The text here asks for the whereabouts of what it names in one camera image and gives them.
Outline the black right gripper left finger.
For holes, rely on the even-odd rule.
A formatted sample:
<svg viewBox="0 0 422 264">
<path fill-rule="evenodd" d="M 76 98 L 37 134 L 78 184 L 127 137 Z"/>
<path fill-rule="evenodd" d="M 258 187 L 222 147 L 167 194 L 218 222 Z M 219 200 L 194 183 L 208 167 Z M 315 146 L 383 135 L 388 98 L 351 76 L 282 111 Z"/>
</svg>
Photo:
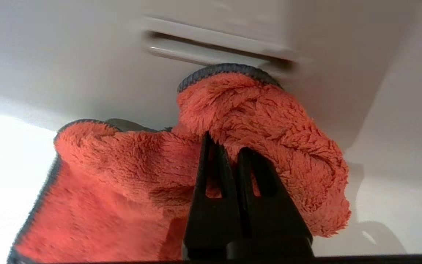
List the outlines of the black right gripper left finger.
<svg viewBox="0 0 422 264">
<path fill-rule="evenodd" d="M 183 237 L 183 258 L 234 259 L 231 244 L 242 236 L 239 197 L 229 157 L 206 132 Z"/>
</svg>

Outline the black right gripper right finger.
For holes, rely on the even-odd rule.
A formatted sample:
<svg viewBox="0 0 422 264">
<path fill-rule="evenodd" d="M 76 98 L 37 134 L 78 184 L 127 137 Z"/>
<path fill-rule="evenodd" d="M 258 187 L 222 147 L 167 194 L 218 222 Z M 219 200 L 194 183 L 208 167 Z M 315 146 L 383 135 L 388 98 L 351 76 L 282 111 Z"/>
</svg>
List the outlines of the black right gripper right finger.
<svg viewBox="0 0 422 264">
<path fill-rule="evenodd" d="M 311 232 L 268 159 L 241 149 L 236 185 L 243 230 L 237 257 L 314 256 Z"/>
</svg>

